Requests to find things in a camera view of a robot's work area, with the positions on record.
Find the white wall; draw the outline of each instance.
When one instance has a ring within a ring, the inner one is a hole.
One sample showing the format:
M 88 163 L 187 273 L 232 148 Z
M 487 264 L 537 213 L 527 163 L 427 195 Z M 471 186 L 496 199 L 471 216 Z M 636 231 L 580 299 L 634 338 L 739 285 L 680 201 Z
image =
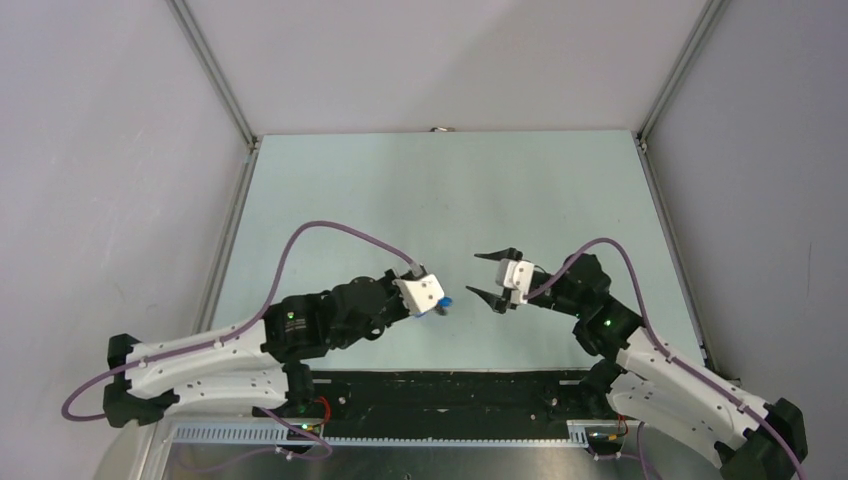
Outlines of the white wall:
M 189 2 L 259 133 L 638 129 L 705 0 Z
M 60 405 L 188 333 L 246 151 L 165 2 L 3 2 L 0 66 L 0 478 L 91 478 L 116 431 Z
M 848 471 L 846 19 L 730 2 L 649 139 L 719 366 L 801 407 L 811 479 Z

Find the cable tie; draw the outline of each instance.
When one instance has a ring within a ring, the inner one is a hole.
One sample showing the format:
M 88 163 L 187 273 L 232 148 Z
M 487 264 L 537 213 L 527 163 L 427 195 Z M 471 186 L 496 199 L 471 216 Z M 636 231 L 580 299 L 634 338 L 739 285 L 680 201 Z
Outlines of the cable tie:
M 739 398 L 735 395 L 734 395 L 733 398 L 735 398 L 736 400 L 739 401 L 739 403 L 736 405 L 736 411 L 744 415 L 746 413 L 745 409 L 748 408 L 748 404 L 745 402 L 745 400 L 742 400 L 741 398 Z

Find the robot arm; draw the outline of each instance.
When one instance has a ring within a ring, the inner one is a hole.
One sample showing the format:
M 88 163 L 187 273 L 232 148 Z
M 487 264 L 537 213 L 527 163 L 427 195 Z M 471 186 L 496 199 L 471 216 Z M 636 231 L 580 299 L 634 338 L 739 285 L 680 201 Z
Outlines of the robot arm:
M 363 338 L 376 340 L 410 316 L 430 310 L 444 315 L 448 305 L 438 279 L 423 268 L 401 276 L 387 271 L 379 279 L 358 277 L 332 290 L 286 297 L 226 342 L 221 339 L 248 321 L 162 343 L 117 335 L 109 340 L 110 368 L 139 365 L 114 376 L 105 387 L 103 408 L 110 425 L 122 427 L 130 420 L 153 423 L 176 411 L 311 403 L 311 373 L 300 360 L 323 357 Z M 203 343 L 211 347 L 146 361 Z
M 503 292 L 469 290 L 498 313 L 531 304 L 576 317 L 573 333 L 578 343 L 590 355 L 603 357 L 584 383 L 603 393 L 614 411 L 650 423 L 699 452 L 721 469 L 724 478 L 788 480 L 794 473 L 788 455 L 744 412 L 745 406 L 765 418 L 799 459 L 806 457 L 803 418 L 797 407 L 785 399 L 770 405 L 686 359 L 659 338 L 670 351 L 671 357 L 666 357 L 655 348 L 643 319 L 609 294 L 611 280 L 594 255 L 581 255 L 565 275 L 532 298 L 527 294 L 548 283 L 551 275 L 537 271 L 520 251 L 509 248 L 475 256 L 499 262 L 496 283 Z M 733 392 L 743 406 L 702 383 L 678 361 Z

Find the metal frame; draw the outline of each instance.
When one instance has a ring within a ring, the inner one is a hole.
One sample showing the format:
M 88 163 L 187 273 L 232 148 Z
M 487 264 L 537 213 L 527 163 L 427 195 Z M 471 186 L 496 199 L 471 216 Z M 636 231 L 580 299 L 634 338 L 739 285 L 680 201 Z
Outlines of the metal frame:
M 683 300 L 686 303 L 686 310 L 689 311 L 689 317 L 692 319 L 692 325 L 695 327 L 695 336 L 701 346 L 701 356 L 704 364 L 710 370 L 715 370 L 715 365 L 712 357 L 711 342 L 706 334 L 701 322 L 701 317 L 698 314 L 698 302 L 692 290 L 692 282 L 687 270 L 684 266 L 683 258 L 680 256 L 679 242 L 677 234 L 671 223 L 671 217 L 668 213 L 665 198 L 657 184 L 657 173 L 648 158 L 642 142 L 634 135 L 636 150 L 639 153 L 639 160 L 642 163 L 642 171 L 645 173 L 645 180 L 648 183 L 648 190 L 651 192 L 651 198 L 654 200 L 654 209 L 657 211 L 657 216 L 660 220 L 660 227 L 663 231 L 666 244 L 668 245 L 669 253 L 671 253 L 671 263 L 674 265 L 674 271 L 677 273 L 677 280 L 680 282 L 680 289 L 683 291 Z
M 730 0 L 709 0 L 704 6 L 704 9 L 701 10 L 701 15 L 695 22 L 695 27 L 689 33 L 689 38 L 686 39 L 683 50 L 677 56 L 674 67 L 672 67 L 671 72 L 666 77 L 660 89 L 660 93 L 651 105 L 648 116 L 642 122 L 642 127 L 639 129 L 637 136 L 640 143 L 646 143 L 651 133 L 653 133 L 657 121 L 672 98 L 674 98 L 674 94 L 677 93 L 689 70 L 692 69 L 692 65 L 697 60 L 701 50 L 703 50 L 707 38 L 715 29 L 721 18 L 721 14 L 724 13 L 729 3 Z
M 212 49 L 209 48 L 209 43 L 206 41 L 206 37 L 203 36 L 203 31 L 200 30 L 200 26 L 198 26 L 197 20 L 194 19 L 194 15 L 191 13 L 191 9 L 186 3 L 186 0 L 166 1 L 168 2 L 168 6 L 171 7 L 174 19 L 183 30 L 191 49 L 194 51 L 195 55 L 197 55 L 197 60 L 200 62 L 201 68 L 203 68 L 203 71 L 206 72 L 206 75 L 209 77 L 209 83 L 212 84 L 212 88 L 215 89 L 215 93 L 218 95 L 218 98 L 221 99 L 221 103 L 223 104 L 224 109 L 226 109 L 227 115 L 230 116 L 230 119 L 238 129 L 242 140 L 245 145 L 247 145 L 248 150 L 252 153 L 256 144 L 256 135 L 250 128 L 250 124 L 247 123 L 244 112 L 242 112 L 241 107 L 239 107 L 239 104 L 236 101 L 236 96 L 233 94 L 233 90 L 227 82 L 224 72 L 221 70 L 221 66 L 218 65 L 218 61 L 215 60 L 215 56 L 212 54 Z
M 218 249 L 215 253 L 215 263 L 212 265 L 212 271 L 209 274 L 209 279 L 206 281 L 206 287 L 203 291 L 201 300 L 200 313 L 192 326 L 192 333 L 201 333 L 208 331 L 212 327 L 212 320 L 215 317 L 215 309 L 218 306 L 218 297 L 221 295 L 221 288 L 224 285 L 224 277 L 227 274 L 227 266 L 230 263 L 230 255 L 233 253 L 235 245 L 236 232 L 238 231 L 241 215 L 244 211 L 244 204 L 247 200 L 247 193 L 250 190 L 250 182 L 253 179 L 253 171 L 256 169 L 256 159 L 259 156 L 259 142 L 254 144 L 253 152 L 248 155 L 244 165 L 239 171 L 239 179 L 236 186 L 235 194 L 230 202 L 230 207 L 227 213 L 227 220 L 224 224 L 224 231 L 221 233 L 221 239 L 218 242 Z
M 202 30 L 197 24 L 197 21 L 187 4 L 187 0 L 166 0 L 166 2 L 173 13 L 175 20 L 185 34 L 186 40 L 195 52 L 201 68 L 203 68 L 204 72 L 208 76 L 215 93 L 218 95 L 227 112 L 227 115 L 232 120 L 240 137 L 242 138 L 242 141 L 249 151 L 249 156 L 239 172 L 236 192 L 233 195 L 224 231 L 222 232 L 221 239 L 219 241 L 215 263 L 204 289 L 201 310 L 192 328 L 193 332 L 199 333 L 209 330 L 214 317 L 218 298 L 226 275 L 227 266 L 235 243 L 236 233 L 238 231 L 238 226 L 241 221 L 245 201 L 247 199 L 250 183 L 253 177 L 253 172 L 256 167 L 256 160 L 260 145 L 256 134 L 251 129 L 247 119 L 245 118 L 244 112 L 241 110 L 232 88 L 227 82 L 220 65 L 209 47 L 206 37 L 203 35 Z M 709 342 L 705 336 L 698 317 L 698 309 L 692 293 L 691 282 L 680 256 L 677 236 L 672 228 L 671 219 L 669 218 L 668 209 L 666 208 L 666 202 L 657 185 L 657 175 L 647 153 L 647 142 L 650 139 L 650 136 L 653 133 L 661 115 L 673 99 L 676 92 L 679 90 L 684 78 L 691 70 L 692 65 L 703 49 L 707 37 L 714 30 L 721 14 L 727 8 L 728 3 L 729 0 L 708 0 L 696 22 L 695 27 L 687 38 L 683 50 L 675 61 L 674 67 L 654 100 L 641 128 L 634 134 L 634 140 L 642 163 L 642 168 L 645 173 L 645 178 L 647 180 L 651 196 L 654 200 L 654 206 L 660 219 L 663 234 L 672 254 L 672 262 L 677 272 L 680 286 L 683 290 L 686 307 L 689 310 L 694 323 L 696 335 L 702 345 L 704 359 L 708 368 L 713 367 L 708 354 Z M 606 426 L 607 423 L 609 422 L 605 420 L 586 420 L 574 422 L 574 426 L 603 427 Z M 153 429 L 151 429 L 151 431 L 146 433 L 146 435 L 149 436 L 145 439 L 145 441 L 148 442 L 147 448 L 145 449 L 143 458 L 140 460 L 140 465 L 137 465 L 136 470 L 133 472 L 132 478 L 162 478 L 167 466 L 172 439 L 179 425 L 179 419 L 166 418 L 160 421 Z

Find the blue object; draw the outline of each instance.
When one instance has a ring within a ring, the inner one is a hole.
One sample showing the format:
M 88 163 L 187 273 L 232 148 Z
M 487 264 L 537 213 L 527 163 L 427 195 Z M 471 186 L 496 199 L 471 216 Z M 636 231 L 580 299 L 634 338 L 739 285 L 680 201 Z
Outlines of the blue object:
M 450 297 L 442 297 L 442 299 L 437 302 L 437 305 L 442 308 L 448 308 L 453 305 L 453 299 Z M 415 318 L 421 318 L 424 315 L 427 315 L 427 312 L 419 313 L 418 315 L 415 315 Z

